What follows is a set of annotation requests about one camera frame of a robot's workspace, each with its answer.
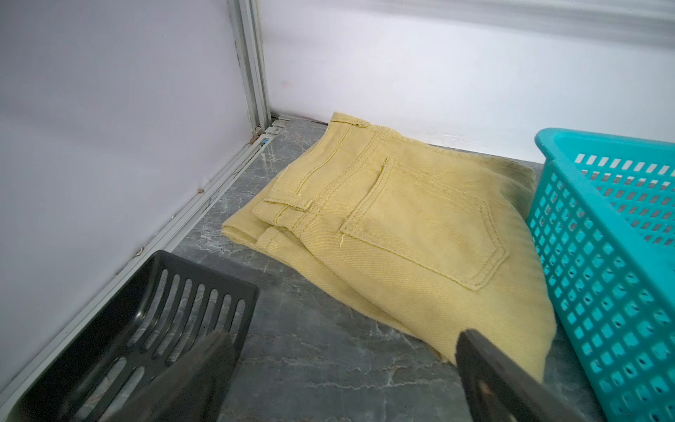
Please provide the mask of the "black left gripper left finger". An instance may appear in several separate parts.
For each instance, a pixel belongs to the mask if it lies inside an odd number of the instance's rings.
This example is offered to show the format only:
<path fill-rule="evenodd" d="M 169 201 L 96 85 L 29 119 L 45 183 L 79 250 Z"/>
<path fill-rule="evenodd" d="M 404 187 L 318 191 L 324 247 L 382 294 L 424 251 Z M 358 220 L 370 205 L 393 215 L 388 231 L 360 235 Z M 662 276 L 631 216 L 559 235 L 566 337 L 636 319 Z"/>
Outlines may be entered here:
<path fill-rule="evenodd" d="M 112 421 L 216 421 L 235 369 L 230 334 L 215 331 L 130 397 Z"/>

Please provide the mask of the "black slotted plastic scoop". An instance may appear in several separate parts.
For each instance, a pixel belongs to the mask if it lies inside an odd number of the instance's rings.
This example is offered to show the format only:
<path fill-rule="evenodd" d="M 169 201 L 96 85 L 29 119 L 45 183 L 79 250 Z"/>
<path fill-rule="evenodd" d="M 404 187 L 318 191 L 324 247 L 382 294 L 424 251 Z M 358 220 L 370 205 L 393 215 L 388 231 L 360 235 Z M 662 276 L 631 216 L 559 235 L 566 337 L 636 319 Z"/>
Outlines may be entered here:
<path fill-rule="evenodd" d="M 215 331 L 230 334 L 235 366 L 258 287 L 180 258 L 153 253 L 40 374 L 10 421 L 112 421 L 156 377 Z"/>

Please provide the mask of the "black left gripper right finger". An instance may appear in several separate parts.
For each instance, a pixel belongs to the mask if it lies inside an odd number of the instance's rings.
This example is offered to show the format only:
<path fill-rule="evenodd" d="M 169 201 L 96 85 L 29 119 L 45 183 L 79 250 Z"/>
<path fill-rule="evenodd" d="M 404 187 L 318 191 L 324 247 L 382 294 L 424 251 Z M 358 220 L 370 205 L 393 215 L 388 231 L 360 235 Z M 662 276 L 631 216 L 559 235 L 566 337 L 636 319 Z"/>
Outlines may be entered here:
<path fill-rule="evenodd" d="M 474 421 L 585 421 L 480 332 L 456 344 L 456 367 Z"/>

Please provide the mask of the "khaki long pants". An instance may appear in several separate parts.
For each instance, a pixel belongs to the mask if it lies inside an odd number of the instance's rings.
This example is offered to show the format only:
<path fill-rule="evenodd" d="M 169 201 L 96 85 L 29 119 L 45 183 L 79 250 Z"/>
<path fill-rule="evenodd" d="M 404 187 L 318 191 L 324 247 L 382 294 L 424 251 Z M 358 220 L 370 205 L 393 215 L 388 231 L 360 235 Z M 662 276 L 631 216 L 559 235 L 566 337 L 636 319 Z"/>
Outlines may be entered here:
<path fill-rule="evenodd" d="M 221 232 L 446 360 L 475 329 L 541 380 L 556 328 L 526 224 L 536 186 L 512 160 L 337 113 Z"/>

